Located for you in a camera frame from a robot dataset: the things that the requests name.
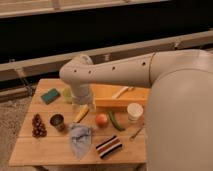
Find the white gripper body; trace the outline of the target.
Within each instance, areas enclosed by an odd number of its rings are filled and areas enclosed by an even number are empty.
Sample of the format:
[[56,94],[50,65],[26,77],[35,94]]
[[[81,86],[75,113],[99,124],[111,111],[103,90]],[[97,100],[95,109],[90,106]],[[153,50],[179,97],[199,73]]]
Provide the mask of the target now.
[[84,105],[93,102],[93,93],[89,84],[73,85],[71,91],[74,103]]

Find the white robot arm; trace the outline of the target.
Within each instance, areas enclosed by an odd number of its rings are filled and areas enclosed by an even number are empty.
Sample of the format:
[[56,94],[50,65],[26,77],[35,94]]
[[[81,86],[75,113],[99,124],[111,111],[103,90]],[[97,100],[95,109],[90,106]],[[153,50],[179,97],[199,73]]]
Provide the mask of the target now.
[[78,104],[92,100],[91,83],[148,88],[148,171],[213,171],[212,53],[164,51],[102,64],[79,55],[59,75]]

